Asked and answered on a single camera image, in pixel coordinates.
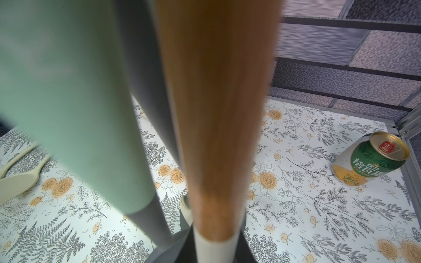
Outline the mint handle cream spatula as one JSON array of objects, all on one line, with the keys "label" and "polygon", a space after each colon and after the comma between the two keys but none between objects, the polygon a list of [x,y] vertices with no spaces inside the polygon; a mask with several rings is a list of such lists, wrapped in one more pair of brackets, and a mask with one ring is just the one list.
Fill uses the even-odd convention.
[{"label": "mint handle cream spatula", "polygon": [[32,188],[39,180],[43,166],[51,159],[46,157],[32,170],[26,173],[14,174],[1,179],[1,204]]}]

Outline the mint handle cream spoon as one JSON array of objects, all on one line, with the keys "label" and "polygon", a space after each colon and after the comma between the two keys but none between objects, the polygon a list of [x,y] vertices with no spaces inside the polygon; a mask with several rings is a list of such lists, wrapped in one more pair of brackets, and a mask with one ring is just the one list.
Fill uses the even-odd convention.
[{"label": "mint handle cream spoon", "polygon": [[29,153],[30,151],[32,151],[34,148],[36,148],[38,146],[38,143],[34,143],[32,144],[30,147],[28,147],[27,149],[25,149],[23,152],[19,153],[18,155],[16,155],[15,157],[13,157],[7,164],[3,165],[0,168],[1,171],[1,175],[0,175],[0,179],[4,178],[6,173],[8,172],[8,170],[10,169],[10,167],[16,163],[18,160],[20,160],[22,157],[24,157],[27,153]]}]

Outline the green beer can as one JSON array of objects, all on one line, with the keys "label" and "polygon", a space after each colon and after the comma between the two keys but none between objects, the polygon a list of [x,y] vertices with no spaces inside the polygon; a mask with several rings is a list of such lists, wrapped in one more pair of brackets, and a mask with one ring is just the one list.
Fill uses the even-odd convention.
[{"label": "green beer can", "polygon": [[366,134],[338,155],[333,175],[345,185],[358,187],[402,167],[410,149],[399,137],[384,131]]}]

